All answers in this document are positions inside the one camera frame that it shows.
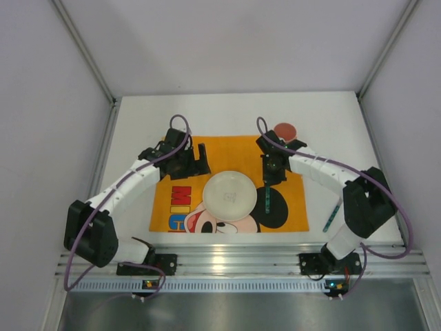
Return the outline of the cream round plate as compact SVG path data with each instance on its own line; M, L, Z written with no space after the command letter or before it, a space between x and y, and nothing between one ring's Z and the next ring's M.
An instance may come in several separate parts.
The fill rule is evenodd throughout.
M203 204L215 219L239 221L250 214L257 202L253 181L237 171L223 171L211 177L203 188Z

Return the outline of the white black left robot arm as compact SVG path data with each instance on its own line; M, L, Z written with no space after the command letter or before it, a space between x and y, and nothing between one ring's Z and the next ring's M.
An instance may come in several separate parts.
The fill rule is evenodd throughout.
M98 268L111 262L144 264L152 245L141 239L120 238L117 220L164 177L177 180L209 172L205 145L195 146L188 133L170 128L156 147L142 151L108 188L85 202L76 200L70 205L64 247Z

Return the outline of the orange Mickey Mouse placemat cloth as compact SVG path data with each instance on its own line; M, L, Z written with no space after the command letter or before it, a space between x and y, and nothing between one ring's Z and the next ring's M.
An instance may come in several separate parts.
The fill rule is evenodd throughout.
M210 174L188 179L164 178L156 187L150 231L170 233L261 233L309 230L302 177L288 172L286 181L271 187L265 208L262 152L255 136L195 136L204 144ZM256 207L236 222L213 217L203 205L203 189L214 175L237 171L249 177L257 191Z

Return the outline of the teal handled fork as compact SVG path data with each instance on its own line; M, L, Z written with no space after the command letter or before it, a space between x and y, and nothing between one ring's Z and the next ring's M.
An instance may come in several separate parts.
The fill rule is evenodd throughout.
M323 232L327 232L329 230L329 228L330 228L333 220L335 219L335 217L336 217L336 215L337 215L341 205L342 205L342 200L339 200L337 202L337 204L335 205L334 209L332 210L331 214L329 215L329 218L328 218L325 226L322 229Z

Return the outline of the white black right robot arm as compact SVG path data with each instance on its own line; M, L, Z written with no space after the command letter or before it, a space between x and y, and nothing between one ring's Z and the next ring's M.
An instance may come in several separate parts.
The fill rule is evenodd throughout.
M365 239L393 218L397 207L383 192L389 186L381 170L349 170L294 140L284 145L273 130L256 140L263 155L264 182L286 180L286 171L302 175L337 194L343 203L344 223L318 254L328 270L336 268Z

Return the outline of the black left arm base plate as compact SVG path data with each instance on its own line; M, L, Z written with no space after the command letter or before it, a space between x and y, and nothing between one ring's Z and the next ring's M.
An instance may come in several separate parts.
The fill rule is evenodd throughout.
M177 255L176 254L149 254L142 265L148 265L150 268L142 268L135 266L135 263L126 262L119 263L116 269L118 276L155 276L159 275L159 271L162 270L166 276L173 276L177 267Z

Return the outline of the teal handled spoon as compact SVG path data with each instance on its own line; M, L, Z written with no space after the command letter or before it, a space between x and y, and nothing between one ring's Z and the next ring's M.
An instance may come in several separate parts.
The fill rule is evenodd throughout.
M265 214L271 212L271 186L265 186Z

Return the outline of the pink plastic cup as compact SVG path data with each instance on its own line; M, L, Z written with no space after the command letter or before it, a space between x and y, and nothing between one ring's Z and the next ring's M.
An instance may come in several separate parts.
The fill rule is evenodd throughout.
M291 143L297 139L297 129L290 123L278 123L274 126L276 136L285 143Z

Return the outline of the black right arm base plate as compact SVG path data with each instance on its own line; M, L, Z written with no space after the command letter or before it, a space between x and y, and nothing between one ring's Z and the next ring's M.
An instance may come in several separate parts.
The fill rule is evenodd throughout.
M360 256L355 252L341 260L322 253L301 253L298 258L300 273L304 276L345 275L346 273L358 275L362 270Z

